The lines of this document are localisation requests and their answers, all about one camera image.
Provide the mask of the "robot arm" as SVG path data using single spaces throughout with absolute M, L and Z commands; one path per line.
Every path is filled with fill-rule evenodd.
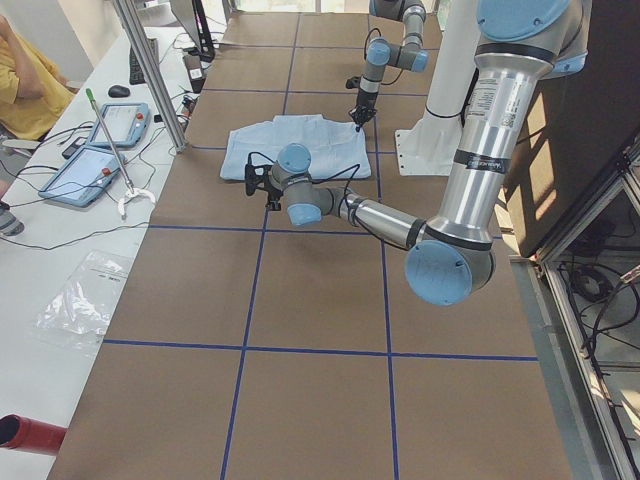
M 455 1 L 451 4 L 423 117 L 397 132 L 400 171 L 444 174 L 438 213 L 422 219 L 349 187 L 322 187 L 299 144 L 245 167 L 248 193 L 306 226 L 333 215 L 407 253 L 405 277 L 422 300 L 464 301 L 491 278 L 489 221 L 535 87 L 580 71 L 587 55 L 587 1 Z
M 356 104 L 349 111 L 357 132 L 377 113 L 376 101 L 386 68 L 391 66 L 402 71 L 420 73 L 425 70 L 429 60 L 429 54 L 423 48 L 427 12 L 422 1 L 374 0 L 369 2 L 369 13 L 375 17 L 401 22 L 404 34 L 401 44 L 390 43 L 383 36 L 369 40 L 364 53 L 364 72 L 345 83 L 348 89 L 358 90 Z

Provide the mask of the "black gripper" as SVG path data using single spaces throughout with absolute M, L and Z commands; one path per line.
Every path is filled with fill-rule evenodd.
M 278 187 L 276 187 L 270 179 L 266 179 L 264 181 L 264 191 L 267 193 L 266 208 L 268 210 L 280 210 L 280 200 L 283 196 L 283 192 Z
M 377 98 L 377 92 L 358 91 L 356 106 L 349 111 L 349 116 L 354 122 L 357 132 L 367 123 L 367 115 L 374 115 L 377 112 Z

